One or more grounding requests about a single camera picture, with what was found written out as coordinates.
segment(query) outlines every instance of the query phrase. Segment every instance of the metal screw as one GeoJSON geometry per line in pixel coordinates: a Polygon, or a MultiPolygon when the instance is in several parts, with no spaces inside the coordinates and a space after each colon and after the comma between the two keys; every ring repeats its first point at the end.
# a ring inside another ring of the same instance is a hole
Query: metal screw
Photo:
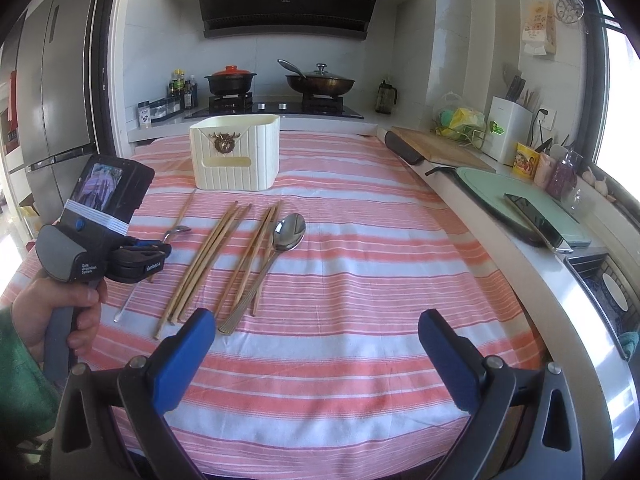
{"type": "Polygon", "coordinates": [[[553,375],[560,375],[560,372],[562,371],[562,368],[560,367],[560,365],[558,363],[553,362],[553,361],[551,361],[546,366],[546,369],[549,370],[553,375]]]}
{"type": "Polygon", "coordinates": [[[86,370],[86,364],[78,363],[76,365],[73,365],[73,367],[71,368],[71,373],[73,375],[82,375],[84,374],[85,370],[86,370]]]}
{"type": "Polygon", "coordinates": [[[494,368],[495,370],[499,370],[504,366],[504,361],[500,359],[497,355],[490,355],[486,359],[486,365],[489,368],[494,368]]]}
{"type": "Polygon", "coordinates": [[[143,355],[136,355],[135,357],[131,358],[131,361],[129,361],[129,366],[131,368],[144,368],[146,365],[146,357],[144,357],[143,355]]]}

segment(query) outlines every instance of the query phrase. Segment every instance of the paper bag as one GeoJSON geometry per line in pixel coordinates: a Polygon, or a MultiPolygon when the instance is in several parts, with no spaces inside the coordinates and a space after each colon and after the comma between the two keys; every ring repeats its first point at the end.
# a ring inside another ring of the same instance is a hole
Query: paper bag
{"type": "Polygon", "coordinates": [[[530,1],[522,41],[524,52],[531,56],[556,53],[556,16],[551,1],[530,1]]]}

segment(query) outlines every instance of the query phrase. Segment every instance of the table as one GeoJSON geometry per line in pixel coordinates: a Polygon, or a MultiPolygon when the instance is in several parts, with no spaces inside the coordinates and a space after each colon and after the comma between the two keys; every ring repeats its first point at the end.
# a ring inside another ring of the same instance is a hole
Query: table
{"type": "MultiPolygon", "coordinates": [[[[194,189],[188,137],[145,146],[135,158],[156,177],[129,233],[158,238],[194,189]]],[[[180,406],[166,414],[204,472],[256,479],[373,479],[443,455],[466,414],[417,337],[437,308],[482,354],[538,367],[544,347],[511,287],[449,207],[375,137],[281,132],[280,173],[264,192],[198,191],[189,235],[153,283],[109,282],[93,369],[149,354],[158,319],[198,247],[229,204],[254,207],[191,308],[212,308],[268,206],[300,212],[307,231],[264,284],[257,317],[217,334],[180,406]]],[[[32,253],[10,283],[12,301],[38,269],[32,253]]],[[[226,319],[227,303],[218,321],[226,319]]],[[[163,335],[175,333],[167,327],[163,335]]],[[[125,442],[137,442],[124,412],[125,442]]]]}

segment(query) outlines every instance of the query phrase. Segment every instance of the yellow cup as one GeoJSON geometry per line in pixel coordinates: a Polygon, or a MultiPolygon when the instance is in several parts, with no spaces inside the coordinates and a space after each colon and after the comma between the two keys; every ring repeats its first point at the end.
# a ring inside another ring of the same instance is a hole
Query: yellow cup
{"type": "Polygon", "coordinates": [[[529,146],[518,143],[516,146],[516,156],[513,159],[513,174],[524,178],[533,178],[536,174],[540,154],[532,150],[529,146]]]}

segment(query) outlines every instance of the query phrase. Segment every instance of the small screen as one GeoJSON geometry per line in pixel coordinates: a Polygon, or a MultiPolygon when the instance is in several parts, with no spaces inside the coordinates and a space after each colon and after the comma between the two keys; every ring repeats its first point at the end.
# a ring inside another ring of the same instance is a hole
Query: small screen
{"type": "Polygon", "coordinates": [[[520,211],[524,213],[530,222],[536,226],[538,231],[542,233],[543,237],[556,249],[560,247],[562,242],[564,242],[564,238],[562,235],[556,230],[555,227],[551,225],[551,222],[547,220],[540,211],[538,211],[529,200],[523,198],[521,196],[515,196],[510,194],[504,195],[507,200],[513,202],[520,211]]]}
{"type": "Polygon", "coordinates": [[[86,176],[82,186],[76,189],[71,200],[97,211],[105,211],[121,176],[122,168],[94,164],[91,172],[86,176]]]}

